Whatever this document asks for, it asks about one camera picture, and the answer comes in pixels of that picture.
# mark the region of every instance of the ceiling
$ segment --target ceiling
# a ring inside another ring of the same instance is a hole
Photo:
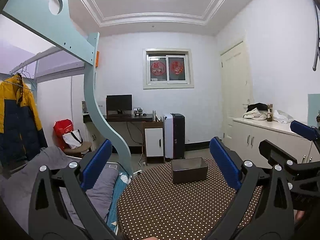
[[[215,35],[251,0],[68,0],[70,17],[101,35],[173,31]]]

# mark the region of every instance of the ceiling molding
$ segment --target ceiling molding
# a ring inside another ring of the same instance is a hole
[[[80,0],[99,27],[137,22],[176,22],[207,25],[225,0],[211,0],[202,16],[178,13],[136,13],[104,17],[95,0]]]

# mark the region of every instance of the brown tablecloth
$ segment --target brown tablecloth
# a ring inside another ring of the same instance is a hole
[[[171,163],[137,176],[118,200],[118,226],[125,239],[198,240],[218,222],[232,200],[230,188],[214,160],[206,159],[208,178],[173,184]],[[240,223],[247,224],[261,192],[257,187]]]

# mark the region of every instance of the brown box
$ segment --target brown box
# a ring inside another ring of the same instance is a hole
[[[207,179],[208,165],[203,158],[172,160],[171,167],[174,184]]]

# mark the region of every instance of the monitor screen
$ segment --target monitor screen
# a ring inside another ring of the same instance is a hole
[[[114,95],[107,96],[108,111],[131,111],[132,110],[132,95]]]

